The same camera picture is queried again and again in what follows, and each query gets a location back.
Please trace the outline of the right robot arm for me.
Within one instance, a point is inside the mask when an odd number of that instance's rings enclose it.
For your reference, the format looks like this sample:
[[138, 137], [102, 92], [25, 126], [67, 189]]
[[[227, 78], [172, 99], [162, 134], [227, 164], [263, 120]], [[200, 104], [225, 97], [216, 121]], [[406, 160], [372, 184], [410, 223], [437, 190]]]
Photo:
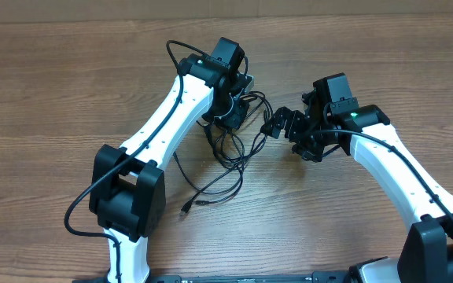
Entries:
[[407, 228], [399, 257], [315, 271], [312, 281], [453, 282], [453, 195], [414, 158], [386, 114], [376, 105], [360, 106], [343, 73], [315, 81], [302, 102], [304, 112], [279, 108], [262, 133], [284, 134], [294, 153], [316, 163], [343, 149], [371, 174]]

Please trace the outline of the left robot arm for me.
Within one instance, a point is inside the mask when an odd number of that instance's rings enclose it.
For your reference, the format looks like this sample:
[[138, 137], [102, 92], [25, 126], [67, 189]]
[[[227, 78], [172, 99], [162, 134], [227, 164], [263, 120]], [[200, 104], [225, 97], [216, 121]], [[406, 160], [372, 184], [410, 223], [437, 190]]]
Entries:
[[241, 96], [253, 85], [238, 70], [244, 59], [240, 45], [226, 38], [210, 54], [194, 49], [175, 63], [172, 88], [145, 125], [120, 147], [98, 150], [89, 209], [109, 243], [110, 269], [102, 282], [148, 281], [148, 238], [166, 204], [164, 171], [199, 118], [227, 130], [244, 122], [249, 105]]

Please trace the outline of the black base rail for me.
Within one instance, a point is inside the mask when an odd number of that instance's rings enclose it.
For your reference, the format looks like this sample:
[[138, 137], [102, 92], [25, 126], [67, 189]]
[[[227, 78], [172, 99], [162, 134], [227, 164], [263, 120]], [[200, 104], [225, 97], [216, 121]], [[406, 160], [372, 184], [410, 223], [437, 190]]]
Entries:
[[315, 271], [298, 275], [252, 275], [180, 277], [178, 275], [152, 276], [145, 283], [358, 283], [348, 271]]

